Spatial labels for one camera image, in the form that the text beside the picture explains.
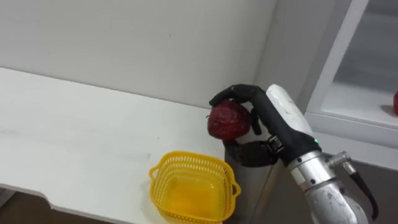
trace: robotic arm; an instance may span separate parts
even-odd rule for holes
[[[280,159],[304,193],[315,223],[369,223],[361,206],[345,195],[345,188],[333,170],[338,166],[343,166],[365,193],[373,206],[372,218],[377,218],[377,203],[349,156],[342,152],[325,160],[307,120],[282,87],[271,85],[264,91],[253,85],[233,85],[218,93],[210,105],[216,106],[224,100],[250,102],[254,133],[261,134],[260,119],[271,134],[266,141],[246,144],[223,141],[228,154],[246,167],[269,166]]]

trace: plastic basket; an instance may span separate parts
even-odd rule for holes
[[[227,163],[192,152],[166,154],[149,177],[152,202],[175,223],[220,223],[232,215],[241,193]]]

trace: cable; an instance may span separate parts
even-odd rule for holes
[[[355,184],[362,190],[363,194],[365,194],[368,197],[373,208],[372,219],[373,221],[376,220],[377,217],[379,216],[379,207],[377,205],[376,199],[374,199],[373,197],[372,192],[370,191],[365,181],[362,179],[361,175],[358,172],[350,174],[349,176],[352,178]]]

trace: white countertop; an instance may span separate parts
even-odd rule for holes
[[[0,187],[113,223],[163,223],[148,171],[169,151],[223,158],[209,110],[0,68]]]

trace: apple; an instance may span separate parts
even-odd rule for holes
[[[225,100],[213,107],[207,121],[209,135],[221,140],[234,140],[250,130],[249,111],[242,105]]]

